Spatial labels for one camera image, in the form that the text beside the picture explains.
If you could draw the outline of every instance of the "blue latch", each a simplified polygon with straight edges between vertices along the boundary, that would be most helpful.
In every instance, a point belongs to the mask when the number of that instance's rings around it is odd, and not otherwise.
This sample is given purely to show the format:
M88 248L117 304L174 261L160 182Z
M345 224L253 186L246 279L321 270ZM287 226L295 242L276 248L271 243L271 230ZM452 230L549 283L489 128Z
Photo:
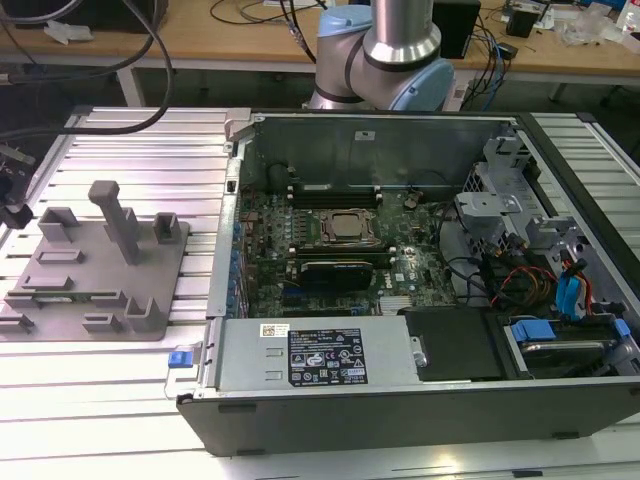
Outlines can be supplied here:
M556 334L551 328L551 322L543 319L520 320L511 325L516 342L531 342L541 340L555 340Z
M171 352L169 354L169 368L193 367L193 352Z
M627 322L625 322L622 318L616 318L613 321L613 325L616 327L616 331L618 332L618 335L620 335L621 337L624 338L631 335L631 330L629 329L629 325L627 325Z
M576 277L562 275L558 278L556 288L556 307L560 313L567 315L572 321L580 320L576 313L576 303L580 296L580 280Z

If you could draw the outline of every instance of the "power supply label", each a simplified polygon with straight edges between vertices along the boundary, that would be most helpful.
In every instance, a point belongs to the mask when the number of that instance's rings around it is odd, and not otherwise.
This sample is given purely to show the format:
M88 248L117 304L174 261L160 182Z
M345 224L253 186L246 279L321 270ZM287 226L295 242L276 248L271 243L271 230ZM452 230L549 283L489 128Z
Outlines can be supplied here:
M359 328L289 330L289 383L294 387L366 384Z

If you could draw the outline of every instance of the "motherboard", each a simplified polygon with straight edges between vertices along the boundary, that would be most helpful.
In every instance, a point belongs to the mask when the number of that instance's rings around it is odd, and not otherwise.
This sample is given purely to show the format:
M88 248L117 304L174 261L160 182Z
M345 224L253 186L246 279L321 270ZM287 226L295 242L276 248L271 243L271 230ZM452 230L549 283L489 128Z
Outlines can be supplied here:
M369 208L301 208L290 197L243 191L249 317L396 315L456 303L432 243L443 204L411 190L381 192Z

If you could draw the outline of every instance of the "cpu socket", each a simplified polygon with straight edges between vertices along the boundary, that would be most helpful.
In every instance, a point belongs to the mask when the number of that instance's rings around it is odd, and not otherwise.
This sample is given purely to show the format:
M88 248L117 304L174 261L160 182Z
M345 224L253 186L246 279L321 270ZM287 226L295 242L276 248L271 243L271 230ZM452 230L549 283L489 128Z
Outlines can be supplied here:
M320 213L325 244L371 243L376 241L371 213L366 210L327 210Z

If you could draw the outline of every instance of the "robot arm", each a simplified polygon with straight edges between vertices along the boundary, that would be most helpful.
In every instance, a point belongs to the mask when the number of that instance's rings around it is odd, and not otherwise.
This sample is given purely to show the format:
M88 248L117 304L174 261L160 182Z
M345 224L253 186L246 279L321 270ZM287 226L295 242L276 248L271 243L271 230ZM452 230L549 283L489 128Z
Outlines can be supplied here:
M374 0L322 14L316 90L310 108L435 110L453 82L439 57L433 0Z

